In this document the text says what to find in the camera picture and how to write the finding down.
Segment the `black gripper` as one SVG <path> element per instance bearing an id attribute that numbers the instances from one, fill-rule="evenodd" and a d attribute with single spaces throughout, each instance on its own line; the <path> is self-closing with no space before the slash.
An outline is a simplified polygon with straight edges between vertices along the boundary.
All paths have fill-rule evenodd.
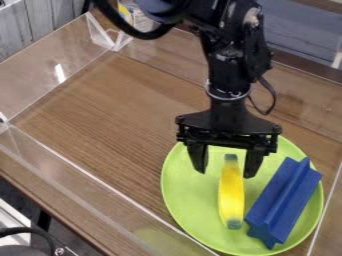
<path id="1" fill-rule="evenodd" d="M 208 147 L 221 146 L 247 150 L 243 177 L 252 178 L 263 156 L 277 150 L 281 129 L 275 123 L 249 112 L 245 100 L 249 95 L 219 100 L 212 98 L 209 108 L 174 118 L 177 140 L 185 145 L 193 169 L 204 174 L 208 164 Z"/>

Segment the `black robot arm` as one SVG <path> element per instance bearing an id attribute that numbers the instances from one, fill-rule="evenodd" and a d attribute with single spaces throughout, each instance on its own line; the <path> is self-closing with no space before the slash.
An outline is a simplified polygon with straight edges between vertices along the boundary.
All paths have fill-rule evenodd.
<path id="1" fill-rule="evenodd" d="M 256 175 L 263 158 L 276 151 L 281 128 L 255 116 L 245 104 L 251 85 L 269 83 L 272 54 L 264 39 L 264 16 L 256 0 L 136 0 L 153 21 L 190 24 L 208 65 L 209 109 L 176 117 L 177 140 L 186 147 L 193 169 L 203 173 L 208 148 L 245 151 L 243 177 Z"/>

